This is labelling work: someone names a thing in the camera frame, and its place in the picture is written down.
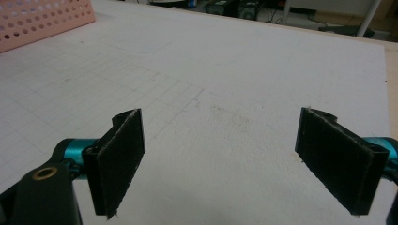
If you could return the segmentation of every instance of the perforated basket wall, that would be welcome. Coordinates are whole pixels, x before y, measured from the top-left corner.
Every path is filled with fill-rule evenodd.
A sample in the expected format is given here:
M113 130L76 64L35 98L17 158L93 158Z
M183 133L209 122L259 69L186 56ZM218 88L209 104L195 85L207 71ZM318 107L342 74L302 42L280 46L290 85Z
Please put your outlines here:
M0 53L95 20L90 0L0 0Z

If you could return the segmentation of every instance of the pink crate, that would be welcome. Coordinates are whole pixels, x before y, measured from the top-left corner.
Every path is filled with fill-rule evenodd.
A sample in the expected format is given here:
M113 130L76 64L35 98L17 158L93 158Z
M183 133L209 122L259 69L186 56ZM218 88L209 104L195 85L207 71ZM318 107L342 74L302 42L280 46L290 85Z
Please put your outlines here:
M0 53L95 20L90 0L0 0Z

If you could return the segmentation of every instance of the white tabletop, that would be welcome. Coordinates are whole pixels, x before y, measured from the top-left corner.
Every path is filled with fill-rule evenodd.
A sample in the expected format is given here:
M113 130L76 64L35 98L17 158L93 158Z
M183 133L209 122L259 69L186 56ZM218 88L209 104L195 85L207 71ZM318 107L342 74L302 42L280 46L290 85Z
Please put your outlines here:
M301 107L389 136L384 48L185 11L95 0L97 21L0 54L0 188L65 138L142 108L146 153L118 217L84 224L383 224L380 182L352 217L294 152Z

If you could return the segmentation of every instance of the pink plastic basket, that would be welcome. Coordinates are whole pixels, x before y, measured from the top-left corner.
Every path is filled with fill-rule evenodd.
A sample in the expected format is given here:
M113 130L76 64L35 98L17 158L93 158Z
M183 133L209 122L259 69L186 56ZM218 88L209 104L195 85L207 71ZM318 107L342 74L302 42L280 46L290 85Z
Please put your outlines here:
M0 53L95 20L90 0L0 0Z

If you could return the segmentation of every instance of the equipment in background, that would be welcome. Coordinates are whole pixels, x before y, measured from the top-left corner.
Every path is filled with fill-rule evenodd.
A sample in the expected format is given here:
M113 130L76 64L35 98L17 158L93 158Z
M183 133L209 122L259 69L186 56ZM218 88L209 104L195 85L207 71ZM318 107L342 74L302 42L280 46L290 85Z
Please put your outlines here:
M381 177L398 185L398 142L361 138L327 112L302 108L296 152L352 215L367 215ZM387 224L398 224L398 195Z
M206 4L206 13L237 18L239 0L212 0Z
M87 179L97 215L111 218L145 152L141 110L112 118L100 139L65 139L42 166L0 194L0 224L82 223L72 181Z
M264 0L241 0L239 4L239 18L256 21L257 14Z

